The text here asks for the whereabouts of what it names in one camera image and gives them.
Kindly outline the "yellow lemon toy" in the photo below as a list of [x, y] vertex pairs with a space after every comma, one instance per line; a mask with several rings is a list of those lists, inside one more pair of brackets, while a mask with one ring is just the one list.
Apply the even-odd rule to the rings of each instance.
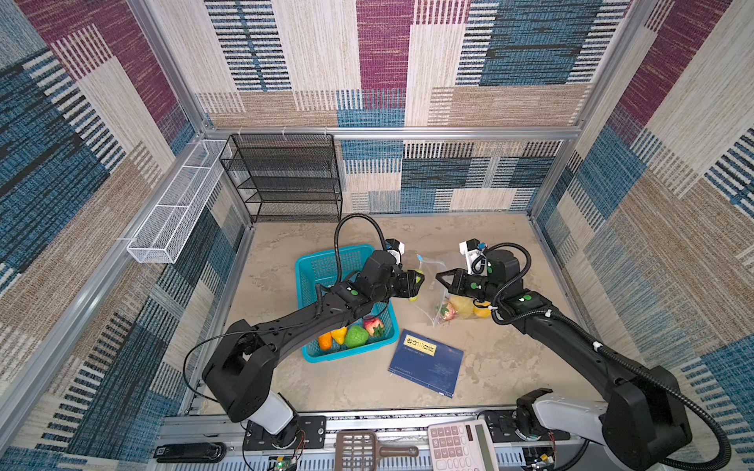
[[490, 302], [475, 300], [472, 304], [473, 304], [472, 312], [476, 317], [489, 318], [492, 315]]

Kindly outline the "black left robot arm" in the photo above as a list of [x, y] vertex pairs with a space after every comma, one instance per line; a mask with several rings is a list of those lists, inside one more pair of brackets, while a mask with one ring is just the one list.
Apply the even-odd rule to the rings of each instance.
[[222, 336], [201, 378], [228, 418], [251, 420], [277, 433], [295, 413], [271, 391], [274, 371], [292, 352], [318, 337], [347, 327], [392, 298], [418, 296], [424, 274], [404, 270], [392, 253], [375, 250], [361, 270], [320, 288], [311, 304], [282, 318], [255, 326], [238, 321]]

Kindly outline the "red strawberry toy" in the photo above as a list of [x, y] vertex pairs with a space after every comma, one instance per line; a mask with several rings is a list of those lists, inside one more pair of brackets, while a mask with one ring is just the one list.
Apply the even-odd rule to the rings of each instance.
[[458, 312], [451, 302], [445, 302], [440, 306], [439, 315], [443, 322], [449, 322], [457, 317]]

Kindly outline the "beige potato toy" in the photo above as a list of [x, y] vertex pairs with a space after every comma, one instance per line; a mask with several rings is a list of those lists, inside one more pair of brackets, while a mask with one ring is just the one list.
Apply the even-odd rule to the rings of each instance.
[[455, 296], [453, 294], [452, 296], [450, 296], [449, 304], [453, 306], [456, 317], [465, 319], [475, 317], [474, 304], [471, 298], [466, 298], [465, 296]]

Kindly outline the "clear zip top bag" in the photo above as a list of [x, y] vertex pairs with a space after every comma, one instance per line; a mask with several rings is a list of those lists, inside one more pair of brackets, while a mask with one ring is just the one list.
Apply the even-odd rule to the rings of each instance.
[[[465, 257], [459, 255], [457, 252], [448, 251], [434, 251], [426, 253], [418, 253], [416, 255], [418, 261], [418, 270], [422, 271], [425, 276], [425, 281], [420, 289], [418, 299], [414, 304], [428, 317], [432, 326], [439, 326], [447, 323], [443, 322], [439, 315], [440, 306], [449, 302], [449, 292], [435, 280], [435, 275], [440, 272], [463, 268], [466, 269]], [[451, 320], [476, 320], [485, 318], [459, 318]]]

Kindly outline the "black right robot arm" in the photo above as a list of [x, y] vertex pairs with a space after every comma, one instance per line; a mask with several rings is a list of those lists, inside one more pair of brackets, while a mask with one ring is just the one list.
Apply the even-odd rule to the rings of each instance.
[[[602, 445], [616, 465], [648, 470], [663, 464], [679, 470], [721, 470], [732, 459], [722, 426], [679, 389], [667, 369], [648, 368], [589, 334], [551, 300], [528, 290], [523, 279], [531, 256], [518, 260], [514, 243], [479, 251], [465, 268], [440, 272], [436, 280], [449, 294], [486, 302], [492, 320], [513, 326], [557, 353], [600, 394], [602, 402], [578, 402], [542, 392], [530, 414], [547, 429], [560, 429]], [[717, 454], [702, 462], [673, 458], [693, 440], [687, 415], [696, 415], [716, 438]]]

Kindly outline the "teal plastic basket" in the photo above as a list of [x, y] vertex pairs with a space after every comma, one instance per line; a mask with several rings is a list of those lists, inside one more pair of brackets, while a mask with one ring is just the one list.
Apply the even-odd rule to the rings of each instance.
[[351, 349], [345, 343], [332, 341], [329, 349], [322, 349], [318, 340], [313, 340], [302, 348], [302, 355], [309, 363], [322, 363], [378, 351], [396, 343], [400, 337], [399, 323], [391, 302], [377, 302], [363, 318], [357, 318], [349, 311], [345, 302], [334, 294], [328, 294], [328, 288], [336, 284], [335, 252], [330, 249], [300, 257], [295, 263], [296, 296], [300, 308], [316, 302], [321, 303], [323, 315], [333, 314], [335, 319], [345, 322], [346, 327], [362, 327], [368, 319], [376, 318], [382, 322], [377, 327], [377, 334], [366, 340], [364, 345]]

